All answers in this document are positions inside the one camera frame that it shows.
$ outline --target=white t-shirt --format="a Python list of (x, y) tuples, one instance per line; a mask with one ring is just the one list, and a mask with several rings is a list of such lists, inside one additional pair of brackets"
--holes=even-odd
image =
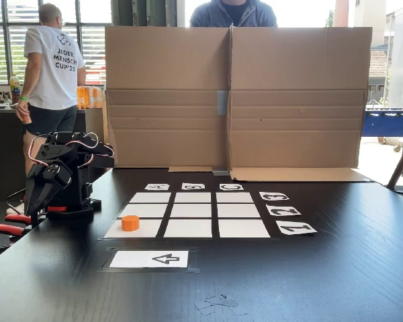
[(77, 70), (84, 66), (75, 40), (60, 29), (40, 25), (29, 28), (24, 56), (43, 55), (40, 77), (29, 102), (41, 109), (67, 109), (77, 104)]

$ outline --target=grey shorts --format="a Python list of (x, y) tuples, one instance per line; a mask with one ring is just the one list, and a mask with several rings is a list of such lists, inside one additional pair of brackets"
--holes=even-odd
[(23, 133), (29, 131), (34, 136), (39, 136), (50, 132), (73, 132), (76, 122), (76, 105), (59, 110), (40, 109), (28, 105), (28, 111), (32, 122), (23, 125)]

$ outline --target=person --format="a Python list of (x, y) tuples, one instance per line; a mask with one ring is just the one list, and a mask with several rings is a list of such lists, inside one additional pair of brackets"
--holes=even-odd
[(195, 8), (191, 27), (277, 27), (272, 8), (260, 0), (211, 0)]
[[(31, 119), (23, 125), (23, 151), (26, 175), (47, 134), (73, 131), (77, 112), (77, 86), (85, 84), (86, 70), (79, 47), (72, 37), (61, 30), (59, 8), (50, 3), (39, 8), (41, 25), (29, 28), (24, 56), (28, 59), (21, 98), (16, 115)], [(21, 213), (24, 204), (17, 207)]]

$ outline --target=hand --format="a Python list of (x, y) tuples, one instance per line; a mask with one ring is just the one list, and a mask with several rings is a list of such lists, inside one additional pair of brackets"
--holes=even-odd
[(24, 116), (29, 117), (30, 112), (28, 111), (28, 102), (19, 100), (18, 104), (16, 105), (15, 112), (16, 116), (21, 120), (21, 122), (23, 121)]

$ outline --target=cardboard wall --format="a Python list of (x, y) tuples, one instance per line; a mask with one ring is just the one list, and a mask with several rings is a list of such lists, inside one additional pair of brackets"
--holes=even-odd
[(118, 167), (226, 166), (227, 28), (108, 27)]
[(370, 28), (233, 28), (229, 168), (354, 168)]

